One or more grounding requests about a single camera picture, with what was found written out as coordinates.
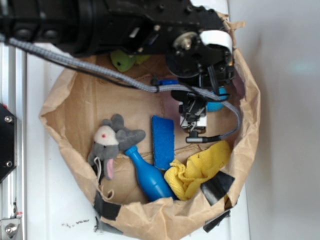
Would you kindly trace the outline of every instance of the green toy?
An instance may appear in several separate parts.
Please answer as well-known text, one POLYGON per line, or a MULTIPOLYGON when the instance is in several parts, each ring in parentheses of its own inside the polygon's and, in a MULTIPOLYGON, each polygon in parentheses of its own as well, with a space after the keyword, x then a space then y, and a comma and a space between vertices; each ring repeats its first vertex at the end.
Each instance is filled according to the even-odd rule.
POLYGON ((119 72, 126 72, 131 69, 134 64, 141 65, 150 58, 150 55, 128 55, 121 50, 115 50, 110 53, 112 64, 119 72))

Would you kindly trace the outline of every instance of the blue bowling pin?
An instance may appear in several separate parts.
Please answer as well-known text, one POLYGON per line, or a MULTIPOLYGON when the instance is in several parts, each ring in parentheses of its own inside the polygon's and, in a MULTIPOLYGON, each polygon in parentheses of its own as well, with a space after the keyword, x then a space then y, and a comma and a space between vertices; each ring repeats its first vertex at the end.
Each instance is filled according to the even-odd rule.
POLYGON ((169 197, 177 200, 162 173, 141 157, 136 146, 129 148, 124 153, 132 159, 136 169, 137 181, 150 201, 169 197))

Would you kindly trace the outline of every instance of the blue sponge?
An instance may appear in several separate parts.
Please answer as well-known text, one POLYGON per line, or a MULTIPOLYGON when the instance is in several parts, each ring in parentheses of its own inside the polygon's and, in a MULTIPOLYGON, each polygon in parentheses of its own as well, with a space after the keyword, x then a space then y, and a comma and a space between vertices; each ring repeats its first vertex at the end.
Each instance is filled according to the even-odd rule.
POLYGON ((154 166, 168 170, 175 159, 174 121, 158 116, 152 117, 154 166))

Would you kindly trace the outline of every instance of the blue object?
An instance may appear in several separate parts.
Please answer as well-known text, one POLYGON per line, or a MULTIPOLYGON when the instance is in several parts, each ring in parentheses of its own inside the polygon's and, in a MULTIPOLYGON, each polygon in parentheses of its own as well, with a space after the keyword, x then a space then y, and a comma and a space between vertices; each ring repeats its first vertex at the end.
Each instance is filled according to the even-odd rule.
POLYGON ((160 170, 147 163, 138 153, 136 146, 130 147, 124 153, 132 159, 138 183, 150 201, 169 197, 177 200, 160 170))
POLYGON ((159 85, 172 85, 172 84, 178 84, 179 81, 176 79, 162 79, 158 80, 159 85))
MULTIPOLYGON (((227 94, 227 91, 225 89, 225 87, 220 87, 219 88, 219 94, 227 94)), ((227 99, 227 96, 221 96, 222 100, 227 99)), ((208 104, 206 105, 206 110, 208 112, 216 112, 221 110, 224 107, 224 105, 221 102, 208 102, 208 104)))
POLYGON ((171 119, 152 117, 154 166, 168 170, 175 159, 175 125, 171 119))

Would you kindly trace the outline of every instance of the gray braided cable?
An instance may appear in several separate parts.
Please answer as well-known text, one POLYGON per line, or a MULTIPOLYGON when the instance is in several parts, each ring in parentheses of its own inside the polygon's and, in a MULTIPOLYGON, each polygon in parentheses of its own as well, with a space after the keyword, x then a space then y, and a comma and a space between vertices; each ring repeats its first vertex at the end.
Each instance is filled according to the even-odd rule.
MULTIPOLYGON (((0 42, 4 42, 5 41, 5 36, 3 34, 0 34, 0 42)), ((8 40, 8 44, 19 48, 29 54, 32 55, 36 55, 40 58, 45 58, 45 59, 49 59, 49 60, 54 60, 56 62, 60 62, 60 63, 64 63, 67 65, 72 65, 81 69, 85 69, 85 70, 89 70, 91 72, 95 72, 95 73, 99 73, 102 75, 106 75, 115 79, 119 79, 124 81, 125 83, 132 85, 140 90, 146 91, 146 92, 150 92, 150 93, 156 93, 156 92, 165 92, 165 91, 186 91, 189 92, 190 89, 184 85, 181 84, 172 84, 172 85, 162 85, 159 87, 155 87, 155 86, 149 86, 146 84, 143 84, 129 76, 126 76, 122 73, 119 73, 117 71, 113 71, 111 69, 102 67, 102 66, 98 66, 89 62, 85 62, 85 61, 81 61, 79 59, 75 59, 72 57, 68 57, 68 56, 64 56, 55 52, 51 52, 48 51, 44 48, 38 47, 32 43, 29 42, 25 42, 25 41, 19 41, 17 39, 14 38, 10 38, 8 40)), ((192 87, 192 89, 194 91, 196 91, 197 93, 199 93, 200 95, 214 100, 214 101, 221 101, 222 99, 213 94, 212 92, 206 90, 206 89, 202 89, 202 88, 198 88, 198 87, 192 87)), ((220 135, 221 139, 225 139, 226 137, 230 136, 231 134, 233 134, 234 132, 236 132, 240 126, 241 126, 241 120, 242 120, 242 116, 240 114, 240 112, 238 111, 238 109, 233 106, 232 104, 230 104, 227 101, 223 101, 222 102, 223 105, 225 105, 228 109, 230 109, 235 115, 236 115, 236 127, 233 130, 230 130, 222 135, 220 135)))

